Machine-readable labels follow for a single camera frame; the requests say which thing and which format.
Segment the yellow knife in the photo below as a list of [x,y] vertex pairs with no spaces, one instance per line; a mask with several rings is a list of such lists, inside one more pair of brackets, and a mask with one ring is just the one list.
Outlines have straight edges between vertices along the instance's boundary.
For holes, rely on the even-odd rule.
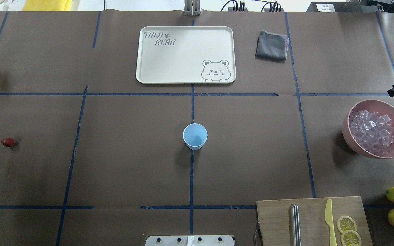
[[333,228],[333,217],[332,217],[332,200],[328,199],[325,207],[325,222],[329,226],[329,245],[337,246],[337,240],[335,239],[335,231]]

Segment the wooden cutting board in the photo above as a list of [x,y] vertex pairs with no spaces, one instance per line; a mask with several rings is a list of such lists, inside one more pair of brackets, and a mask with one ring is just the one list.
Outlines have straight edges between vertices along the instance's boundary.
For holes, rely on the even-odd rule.
[[[359,196],[330,197],[337,245],[342,246],[341,233],[337,228],[337,220],[342,215],[352,217],[357,224],[357,232],[362,246],[372,246],[363,202]],[[325,206],[327,198],[306,198],[288,200],[257,201],[258,221],[261,223],[263,246],[289,246],[289,208],[291,204],[299,206],[300,237],[302,245],[329,245],[329,228],[325,222]]]

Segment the knife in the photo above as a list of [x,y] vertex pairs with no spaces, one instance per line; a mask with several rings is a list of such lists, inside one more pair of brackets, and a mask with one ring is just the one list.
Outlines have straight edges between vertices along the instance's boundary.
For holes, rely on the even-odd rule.
[[329,198],[325,207],[325,222],[329,226],[329,245],[337,246],[337,240],[335,239],[335,231],[333,228],[332,200]]
[[301,246],[300,243],[300,218],[299,218],[299,206],[291,204],[290,206],[290,234],[291,234],[291,246]]

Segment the bowl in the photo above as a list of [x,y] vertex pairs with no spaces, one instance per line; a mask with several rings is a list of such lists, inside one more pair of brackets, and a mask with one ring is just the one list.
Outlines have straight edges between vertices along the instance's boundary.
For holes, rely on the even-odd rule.
[[361,147],[357,141],[355,141],[354,136],[352,135],[350,128],[349,128],[349,115],[352,111],[359,112],[360,110],[367,110],[369,112],[379,112],[380,115],[388,115],[390,119],[392,119],[392,126],[394,127],[394,107],[388,103],[379,100],[364,100],[360,101],[359,103],[355,104],[349,110],[348,114],[346,115],[344,122],[343,122],[343,137],[346,143],[351,147],[351,149],[358,154],[364,155],[366,157],[375,158],[375,159],[390,159],[394,158],[394,143],[391,145],[391,150],[387,155],[378,156],[374,155],[363,147]]

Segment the clamp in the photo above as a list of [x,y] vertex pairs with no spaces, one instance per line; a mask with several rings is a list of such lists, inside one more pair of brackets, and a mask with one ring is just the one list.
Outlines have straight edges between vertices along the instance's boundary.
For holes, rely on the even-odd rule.
[[185,0],[185,15],[200,15],[200,0]]

